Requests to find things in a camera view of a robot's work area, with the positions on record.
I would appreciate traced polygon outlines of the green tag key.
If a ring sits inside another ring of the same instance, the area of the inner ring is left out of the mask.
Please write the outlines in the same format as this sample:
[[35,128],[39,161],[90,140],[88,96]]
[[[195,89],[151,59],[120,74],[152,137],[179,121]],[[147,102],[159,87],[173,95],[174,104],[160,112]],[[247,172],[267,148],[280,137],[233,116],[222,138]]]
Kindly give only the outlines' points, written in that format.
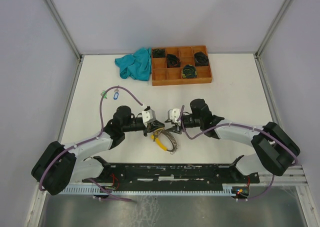
[[101,93],[100,93],[100,95],[101,95],[101,97],[103,98],[103,99],[107,99],[108,97],[107,97],[107,90],[103,90]]

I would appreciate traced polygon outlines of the rolled black orange sock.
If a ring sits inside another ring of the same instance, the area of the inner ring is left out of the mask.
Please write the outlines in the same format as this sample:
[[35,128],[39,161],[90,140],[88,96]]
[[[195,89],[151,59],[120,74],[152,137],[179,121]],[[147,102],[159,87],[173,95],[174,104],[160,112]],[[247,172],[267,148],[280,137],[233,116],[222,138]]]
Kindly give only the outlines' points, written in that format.
[[166,55],[166,64],[167,68],[180,68],[181,67],[181,61],[180,58],[177,57],[174,54],[167,54]]

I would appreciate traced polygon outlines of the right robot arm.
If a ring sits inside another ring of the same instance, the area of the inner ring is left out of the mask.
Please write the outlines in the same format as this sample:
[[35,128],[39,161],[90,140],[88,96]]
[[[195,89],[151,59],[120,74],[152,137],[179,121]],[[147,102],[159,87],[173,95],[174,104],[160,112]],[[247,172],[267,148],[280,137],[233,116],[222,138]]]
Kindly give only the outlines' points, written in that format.
[[301,153],[297,144],[275,122],[265,125],[246,125],[232,122],[224,117],[212,114],[204,99],[190,102],[191,112],[184,113],[184,108],[168,111],[167,122],[172,124],[169,132],[186,133],[187,129],[199,128],[200,133],[217,140],[228,140],[252,147],[254,154],[241,155],[229,170],[231,180],[242,182],[255,172],[267,171],[274,176],[282,176],[286,170],[298,163]]

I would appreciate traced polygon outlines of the rolled dark sock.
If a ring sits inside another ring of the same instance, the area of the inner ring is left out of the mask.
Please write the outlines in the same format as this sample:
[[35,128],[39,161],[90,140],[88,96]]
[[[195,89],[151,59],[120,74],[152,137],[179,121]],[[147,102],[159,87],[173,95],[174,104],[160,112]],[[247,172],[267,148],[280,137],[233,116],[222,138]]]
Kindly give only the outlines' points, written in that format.
[[166,50],[164,48],[154,48],[152,50],[152,57],[156,58],[165,58],[166,57]]

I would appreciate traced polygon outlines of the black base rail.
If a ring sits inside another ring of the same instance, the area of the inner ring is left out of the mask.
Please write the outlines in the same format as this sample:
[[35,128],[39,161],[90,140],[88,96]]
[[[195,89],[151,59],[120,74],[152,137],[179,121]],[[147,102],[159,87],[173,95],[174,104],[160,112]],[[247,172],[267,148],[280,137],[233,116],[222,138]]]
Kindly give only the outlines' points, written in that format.
[[117,191],[221,191],[223,184],[258,184],[259,174],[241,174],[222,163],[105,163],[99,184],[115,184]]

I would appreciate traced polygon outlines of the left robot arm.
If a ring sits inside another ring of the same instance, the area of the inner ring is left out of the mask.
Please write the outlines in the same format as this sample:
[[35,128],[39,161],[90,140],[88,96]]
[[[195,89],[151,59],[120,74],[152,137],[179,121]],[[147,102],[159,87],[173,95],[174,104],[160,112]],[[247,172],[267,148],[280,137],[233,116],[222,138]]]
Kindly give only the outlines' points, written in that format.
[[78,143],[51,142],[34,165],[31,175],[38,181],[39,190],[48,191],[52,196],[62,192],[70,182],[90,178],[106,182],[111,170],[98,153],[120,145],[128,132],[141,131],[147,136],[164,126],[150,107],[143,110],[141,116],[135,116],[130,107],[119,106],[112,119],[96,135]]

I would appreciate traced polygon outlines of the blue tag key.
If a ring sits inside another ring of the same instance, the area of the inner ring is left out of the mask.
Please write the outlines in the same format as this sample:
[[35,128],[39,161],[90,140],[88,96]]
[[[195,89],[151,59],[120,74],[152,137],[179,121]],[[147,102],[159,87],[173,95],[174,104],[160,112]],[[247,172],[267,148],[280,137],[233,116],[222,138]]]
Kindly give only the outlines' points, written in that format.
[[119,98],[119,88],[115,88],[114,89],[114,95],[113,95],[113,99],[117,100]]

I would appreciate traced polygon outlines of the wooden compartment tray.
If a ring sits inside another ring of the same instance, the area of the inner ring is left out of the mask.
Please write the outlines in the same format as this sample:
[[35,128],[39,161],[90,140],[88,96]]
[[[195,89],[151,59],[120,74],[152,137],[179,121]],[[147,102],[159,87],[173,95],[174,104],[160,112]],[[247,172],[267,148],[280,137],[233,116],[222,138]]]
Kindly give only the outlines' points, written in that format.
[[[153,58],[153,49],[165,49],[165,58]],[[209,84],[213,80],[210,66],[196,66],[194,54],[203,52],[208,56],[205,45],[155,47],[151,49],[151,75],[153,86],[171,86],[188,84]],[[167,54],[179,57],[180,67],[167,68]],[[197,71],[196,78],[182,78],[182,68],[185,65],[193,65]]]

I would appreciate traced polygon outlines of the teal cloth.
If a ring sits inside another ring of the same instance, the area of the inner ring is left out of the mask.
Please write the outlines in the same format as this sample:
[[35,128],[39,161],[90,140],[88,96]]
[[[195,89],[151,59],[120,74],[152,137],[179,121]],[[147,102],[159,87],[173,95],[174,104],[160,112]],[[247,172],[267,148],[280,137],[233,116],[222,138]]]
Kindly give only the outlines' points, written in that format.
[[152,73],[151,48],[140,48],[133,54],[126,54],[114,60],[122,79],[147,82]]

